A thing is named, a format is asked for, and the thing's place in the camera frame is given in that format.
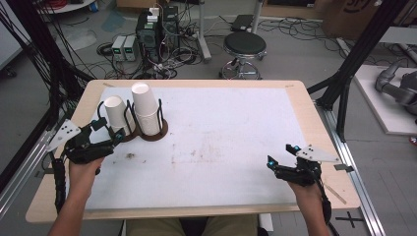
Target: forearm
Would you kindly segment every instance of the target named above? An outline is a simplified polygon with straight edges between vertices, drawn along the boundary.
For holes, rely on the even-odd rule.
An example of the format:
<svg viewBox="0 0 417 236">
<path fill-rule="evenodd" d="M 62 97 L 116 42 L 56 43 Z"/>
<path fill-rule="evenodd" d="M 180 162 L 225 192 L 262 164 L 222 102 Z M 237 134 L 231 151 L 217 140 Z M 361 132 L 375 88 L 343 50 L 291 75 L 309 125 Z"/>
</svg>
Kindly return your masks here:
<svg viewBox="0 0 417 236">
<path fill-rule="evenodd" d="M 78 200 L 68 197 L 62 206 L 48 235 L 78 236 L 80 235 L 84 210 L 87 200 Z"/>
<path fill-rule="evenodd" d="M 307 202 L 299 203 L 299 207 L 306 221 L 309 236 L 328 236 L 322 202 L 317 199 L 309 199 Z"/>
</svg>

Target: paper cup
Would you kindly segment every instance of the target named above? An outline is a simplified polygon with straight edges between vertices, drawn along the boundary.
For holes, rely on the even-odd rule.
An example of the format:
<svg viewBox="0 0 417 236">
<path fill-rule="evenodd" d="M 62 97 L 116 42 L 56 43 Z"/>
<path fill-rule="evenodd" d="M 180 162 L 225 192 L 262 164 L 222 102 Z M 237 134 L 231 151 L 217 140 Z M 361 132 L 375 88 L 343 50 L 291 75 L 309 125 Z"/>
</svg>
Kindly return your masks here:
<svg viewBox="0 0 417 236">
<path fill-rule="evenodd" d="M 135 113 L 138 115 L 151 116 L 156 112 L 158 105 L 149 85 L 142 82 L 132 85 L 132 97 L 135 102 Z"/>
<path fill-rule="evenodd" d="M 107 111 L 108 123 L 114 127 L 125 127 L 127 126 L 125 120 L 125 109 L 126 104 L 123 99 L 118 96 L 110 96 L 104 100 L 104 107 Z M 129 110 L 126 111 L 126 118 L 128 121 L 133 120 L 132 114 Z"/>
<path fill-rule="evenodd" d="M 131 128 L 132 132 L 135 132 L 136 124 L 135 124 L 135 120 L 133 119 L 133 117 L 132 117 L 132 120 L 129 121 L 129 125 L 130 125 L 130 128 Z M 131 135 L 131 132 L 129 131 L 129 127 L 127 125 L 125 125 L 123 127 L 116 127 L 116 126 L 110 126 L 110 127 L 113 130 L 113 132 L 117 132 L 118 130 L 123 129 L 123 130 L 125 130 L 126 136 Z"/>
<path fill-rule="evenodd" d="M 142 132 L 147 136 L 153 136 L 158 134 L 159 131 L 159 123 L 157 119 L 157 112 L 149 116 L 141 116 L 136 113 L 136 117 L 138 118 L 139 126 L 141 127 Z M 162 128 L 162 120 L 159 117 L 160 127 Z"/>
</svg>

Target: black stool seat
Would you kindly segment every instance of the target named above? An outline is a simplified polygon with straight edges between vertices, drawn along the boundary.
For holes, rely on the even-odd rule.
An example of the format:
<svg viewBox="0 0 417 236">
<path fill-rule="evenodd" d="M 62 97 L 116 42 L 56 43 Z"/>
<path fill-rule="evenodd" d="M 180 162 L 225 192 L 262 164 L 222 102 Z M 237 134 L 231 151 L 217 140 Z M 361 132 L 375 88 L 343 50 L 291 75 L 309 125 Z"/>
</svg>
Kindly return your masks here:
<svg viewBox="0 0 417 236">
<path fill-rule="evenodd" d="M 246 31 L 233 32 L 224 39 L 224 46 L 237 54 L 253 55 L 263 52 L 267 44 L 260 36 Z"/>
</svg>

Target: power supply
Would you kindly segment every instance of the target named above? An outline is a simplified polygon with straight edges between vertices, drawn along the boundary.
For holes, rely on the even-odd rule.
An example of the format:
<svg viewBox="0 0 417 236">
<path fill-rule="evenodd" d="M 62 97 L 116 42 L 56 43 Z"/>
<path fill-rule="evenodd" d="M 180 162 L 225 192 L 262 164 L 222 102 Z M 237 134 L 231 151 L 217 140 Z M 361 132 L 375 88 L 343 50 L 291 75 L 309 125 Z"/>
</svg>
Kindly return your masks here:
<svg viewBox="0 0 417 236">
<path fill-rule="evenodd" d="M 114 59 L 116 61 L 126 61 L 125 51 L 123 50 L 125 40 L 126 36 L 117 36 L 116 40 L 111 46 L 111 50 L 113 51 Z"/>
<path fill-rule="evenodd" d="M 126 60 L 136 61 L 136 58 L 138 58 L 139 54 L 139 44 L 134 35 L 129 35 L 126 37 L 123 49 L 125 50 Z"/>
</svg>

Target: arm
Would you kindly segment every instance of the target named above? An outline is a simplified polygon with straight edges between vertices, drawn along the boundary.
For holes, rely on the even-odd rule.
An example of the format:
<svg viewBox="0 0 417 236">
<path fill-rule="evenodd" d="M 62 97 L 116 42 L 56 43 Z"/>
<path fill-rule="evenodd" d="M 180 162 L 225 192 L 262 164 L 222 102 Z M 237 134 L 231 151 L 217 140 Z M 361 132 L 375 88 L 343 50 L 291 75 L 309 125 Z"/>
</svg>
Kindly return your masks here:
<svg viewBox="0 0 417 236">
<path fill-rule="evenodd" d="M 288 185 L 294 191 L 297 205 L 306 220 L 309 236 L 328 236 L 319 187 L 316 184 L 302 187 L 290 182 Z"/>
<path fill-rule="evenodd" d="M 70 162 L 70 191 L 48 233 L 49 236 L 80 234 L 86 202 L 95 179 L 95 170 L 100 167 L 102 161 L 103 158 L 88 164 Z"/>
</svg>

